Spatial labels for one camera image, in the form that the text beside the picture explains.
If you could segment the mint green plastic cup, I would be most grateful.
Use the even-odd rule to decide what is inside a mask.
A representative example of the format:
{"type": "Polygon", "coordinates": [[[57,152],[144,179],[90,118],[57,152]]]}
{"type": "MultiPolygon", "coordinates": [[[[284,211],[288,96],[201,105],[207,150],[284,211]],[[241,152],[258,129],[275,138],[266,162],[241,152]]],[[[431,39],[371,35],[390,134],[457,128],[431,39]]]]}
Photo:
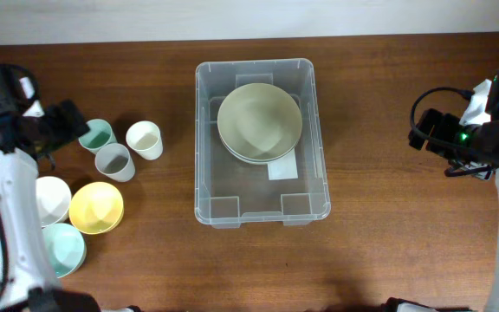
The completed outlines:
{"type": "Polygon", "coordinates": [[[111,125],[103,119],[92,119],[87,122],[89,131],[82,135],[78,141],[89,152],[96,154],[106,145],[116,143],[111,125]]]}

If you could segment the grey plastic cup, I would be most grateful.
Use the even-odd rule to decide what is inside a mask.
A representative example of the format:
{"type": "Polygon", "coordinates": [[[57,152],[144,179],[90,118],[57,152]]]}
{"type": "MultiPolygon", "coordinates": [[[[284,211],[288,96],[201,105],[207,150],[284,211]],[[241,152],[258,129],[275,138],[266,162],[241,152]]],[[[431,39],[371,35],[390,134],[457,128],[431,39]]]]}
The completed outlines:
{"type": "Polygon", "coordinates": [[[136,172],[128,149],[119,143],[102,147],[95,155],[94,164],[100,173],[118,182],[131,180],[136,172]]]}

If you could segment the small white bowl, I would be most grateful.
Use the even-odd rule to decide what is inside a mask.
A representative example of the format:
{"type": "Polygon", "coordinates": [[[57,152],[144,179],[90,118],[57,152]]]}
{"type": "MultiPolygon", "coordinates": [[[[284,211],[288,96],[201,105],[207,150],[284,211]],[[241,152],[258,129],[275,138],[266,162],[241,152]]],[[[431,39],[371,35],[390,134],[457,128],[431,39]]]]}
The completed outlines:
{"type": "Polygon", "coordinates": [[[68,219],[72,193],[68,184],[57,177],[46,176],[36,180],[36,206],[42,228],[68,219]]]}

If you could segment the cream plastic cup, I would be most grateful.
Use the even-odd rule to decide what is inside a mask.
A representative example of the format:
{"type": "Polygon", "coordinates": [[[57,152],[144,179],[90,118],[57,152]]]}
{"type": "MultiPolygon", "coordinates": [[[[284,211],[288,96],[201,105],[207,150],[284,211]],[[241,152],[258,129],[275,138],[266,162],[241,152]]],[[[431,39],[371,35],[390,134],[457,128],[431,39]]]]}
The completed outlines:
{"type": "Polygon", "coordinates": [[[163,153],[163,140],[159,127],[148,120],[132,124],[126,132],[126,143],[146,160],[156,160],[163,153]]]}

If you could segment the small yellow bowl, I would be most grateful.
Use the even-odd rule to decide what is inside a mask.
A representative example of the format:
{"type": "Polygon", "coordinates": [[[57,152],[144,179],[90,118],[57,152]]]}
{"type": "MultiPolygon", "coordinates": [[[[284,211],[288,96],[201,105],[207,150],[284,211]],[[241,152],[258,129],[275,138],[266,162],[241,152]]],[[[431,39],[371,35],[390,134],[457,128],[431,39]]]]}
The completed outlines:
{"type": "Polygon", "coordinates": [[[119,225],[124,216],[124,201],[120,191],[106,182],[83,186],[71,199],[68,218],[80,232],[102,234],[119,225]]]}

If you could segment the small mint green bowl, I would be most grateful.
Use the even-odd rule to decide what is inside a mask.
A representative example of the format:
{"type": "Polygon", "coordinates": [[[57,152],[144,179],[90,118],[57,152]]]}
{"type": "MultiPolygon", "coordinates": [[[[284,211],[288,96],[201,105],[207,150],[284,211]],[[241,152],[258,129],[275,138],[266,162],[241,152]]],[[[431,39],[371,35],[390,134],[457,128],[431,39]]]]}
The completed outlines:
{"type": "Polygon", "coordinates": [[[87,247],[82,234],[71,224],[51,224],[42,228],[49,262],[58,278],[76,272],[84,263],[87,247]]]}

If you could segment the large cream bowl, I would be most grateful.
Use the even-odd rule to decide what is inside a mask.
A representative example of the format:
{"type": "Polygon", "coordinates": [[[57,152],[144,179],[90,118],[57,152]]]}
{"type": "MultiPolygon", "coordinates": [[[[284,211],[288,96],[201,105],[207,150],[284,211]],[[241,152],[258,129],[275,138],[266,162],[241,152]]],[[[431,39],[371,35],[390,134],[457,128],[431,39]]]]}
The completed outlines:
{"type": "Polygon", "coordinates": [[[251,159],[272,159],[300,141],[303,121],[296,101],[281,88],[250,83],[236,88],[217,113],[221,140],[251,159]]]}
{"type": "Polygon", "coordinates": [[[285,157],[287,156],[289,153],[292,153],[295,148],[299,145],[300,141],[298,141],[297,143],[295,143],[291,149],[288,151],[288,152],[285,152],[283,153],[281,156],[278,156],[278,157],[274,157],[272,159],[251,159],[251,158],[247,158],[247,157],[244,157],[242,156],[241,154],[235,152],[234,150],[232,150],[223,140],[221,140],[224,148],[229,152],[231,153],[234,157],[236,157],[237,159],[240,159],[241,161],[245,162],[245,163],[248,163],[248,164],[251,164],[251,165],[266,165],[268,163],[271,163],[273,161],[276,161],[276,160],[279,160],[281,159],[282,157],[285,157]]]}

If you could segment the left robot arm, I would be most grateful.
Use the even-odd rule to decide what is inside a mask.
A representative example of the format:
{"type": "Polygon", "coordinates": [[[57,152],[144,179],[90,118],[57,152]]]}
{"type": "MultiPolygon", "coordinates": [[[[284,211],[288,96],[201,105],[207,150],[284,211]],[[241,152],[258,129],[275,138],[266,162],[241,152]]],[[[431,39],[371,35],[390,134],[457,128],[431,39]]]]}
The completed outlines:
{"type": "Polygon", "coordinates": [[[38,92],[26,68],[0,63],[0,311],[98,311],[91,295],[62,288],[36,207],[37,161],[89,128],[72,101],[43,108],[38,92]]]}

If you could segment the clear plastic storage container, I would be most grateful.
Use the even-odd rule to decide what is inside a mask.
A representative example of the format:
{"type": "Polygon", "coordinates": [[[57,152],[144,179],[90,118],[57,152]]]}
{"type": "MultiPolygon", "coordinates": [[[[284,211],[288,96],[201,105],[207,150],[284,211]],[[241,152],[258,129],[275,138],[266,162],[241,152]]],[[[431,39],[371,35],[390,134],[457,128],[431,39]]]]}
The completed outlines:
{"type": "Polygon", "coordinates": [[[314,65],[305,58],[203,62],[195,72],[195,217],[217,229],[281,222],[305,225],[331,211],[314,65]],[[229,153],[217,129],[224,98],[249,83],[268,83],[298,104],[303,121],[295,148],[297,179],[269,180],[267,165],[229,153]]]}

